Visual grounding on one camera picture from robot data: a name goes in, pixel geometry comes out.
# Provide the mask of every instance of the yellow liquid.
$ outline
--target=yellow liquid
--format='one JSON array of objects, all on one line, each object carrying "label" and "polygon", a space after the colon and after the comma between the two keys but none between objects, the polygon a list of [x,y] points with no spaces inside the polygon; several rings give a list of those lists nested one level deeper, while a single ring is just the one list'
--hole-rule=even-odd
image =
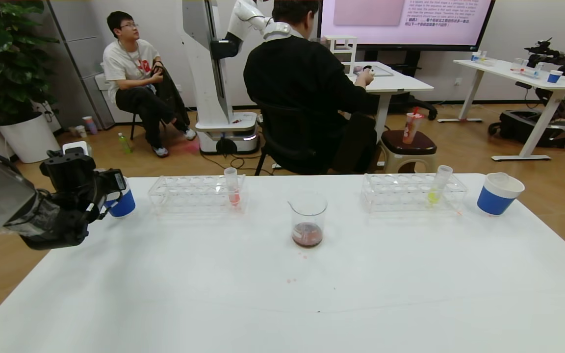
[{"label": "yellow liquid", "polygon": [[435,205],[441,199],[441,194],[437,192],[437,190],[431,190],[428,196],[429,202],[431,205]]}]

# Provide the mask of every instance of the test tube rack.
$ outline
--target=test tube rack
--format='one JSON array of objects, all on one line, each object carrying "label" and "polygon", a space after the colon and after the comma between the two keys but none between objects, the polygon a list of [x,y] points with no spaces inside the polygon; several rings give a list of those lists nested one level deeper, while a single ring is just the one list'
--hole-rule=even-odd
[{"label": "test tube rack", "polygon": [[238,183],[238,205],[231,204],[223,175],[160,176],[148,196],[159,214],[244,212],[248,197],[245,175],[238,175]]},{"label": "test tube rack", "polygon": [[451,175],[436,202],[429,194],[435,174],[366,174],[362,198],[368,212],[459,212],[468,188]]}]

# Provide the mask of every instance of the display monitor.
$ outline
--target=display monitor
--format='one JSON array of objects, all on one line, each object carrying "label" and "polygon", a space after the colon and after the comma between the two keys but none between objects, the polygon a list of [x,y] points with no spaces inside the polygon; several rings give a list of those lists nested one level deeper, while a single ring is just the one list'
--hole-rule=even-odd
[{"label": "display monitor", "polygon": [[322,0],[319,35],[360,49],[478,50],[495,0]]}]

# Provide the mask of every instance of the green bottle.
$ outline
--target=green bottle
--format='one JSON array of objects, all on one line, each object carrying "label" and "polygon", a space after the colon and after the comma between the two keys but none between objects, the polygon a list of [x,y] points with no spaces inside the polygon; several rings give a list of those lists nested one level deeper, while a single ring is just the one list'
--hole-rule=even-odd
[{"label": "green bottle", "polygon": [[124,135],[121,132],[119,132],[119,143],[121,144],[121,148],[124,149],[124,152],[132,153],[132,147],[130,147],[127,139],[124,138]]}]

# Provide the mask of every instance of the white cup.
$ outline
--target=white cup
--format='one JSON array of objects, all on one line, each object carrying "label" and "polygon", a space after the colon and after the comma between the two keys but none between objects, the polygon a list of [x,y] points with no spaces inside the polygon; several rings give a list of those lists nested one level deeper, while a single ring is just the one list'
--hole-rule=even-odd
[{"label": "white cup", "polygon": [[76,131],[78,132],[78,134],[80,134],[80,137],[82,137],[82,138],[87,137],[86,129],[83,125],[78,125],[76,127]]}]

